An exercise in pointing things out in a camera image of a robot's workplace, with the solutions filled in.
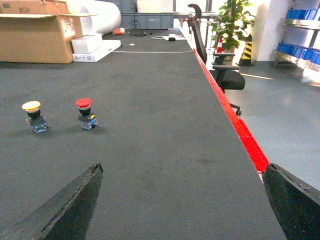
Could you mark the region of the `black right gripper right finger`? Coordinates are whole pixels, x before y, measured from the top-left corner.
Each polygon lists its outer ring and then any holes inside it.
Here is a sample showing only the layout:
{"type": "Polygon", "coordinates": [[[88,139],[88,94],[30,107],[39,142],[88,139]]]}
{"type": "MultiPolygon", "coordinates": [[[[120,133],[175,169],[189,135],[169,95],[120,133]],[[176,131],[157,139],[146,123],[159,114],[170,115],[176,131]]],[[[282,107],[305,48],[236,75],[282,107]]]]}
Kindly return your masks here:
{"type": "Polygon", "coordinates": [[[320,191],[277,164],[262,174],[273,212],[288,240],[320,238],[320,191]]]}

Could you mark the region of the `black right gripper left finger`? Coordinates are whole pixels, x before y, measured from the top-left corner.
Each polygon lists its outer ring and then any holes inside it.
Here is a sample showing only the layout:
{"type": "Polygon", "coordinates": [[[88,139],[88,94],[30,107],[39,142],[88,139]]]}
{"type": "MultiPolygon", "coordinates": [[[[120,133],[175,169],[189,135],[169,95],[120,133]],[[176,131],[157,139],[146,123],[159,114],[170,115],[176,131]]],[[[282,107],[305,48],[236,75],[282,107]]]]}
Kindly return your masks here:
{"type": "Polygon", "coordinates": [[[2,232],[2,240],[84,240],[97,204],[103,168],[90,166],[30,215],[2,232]]]}

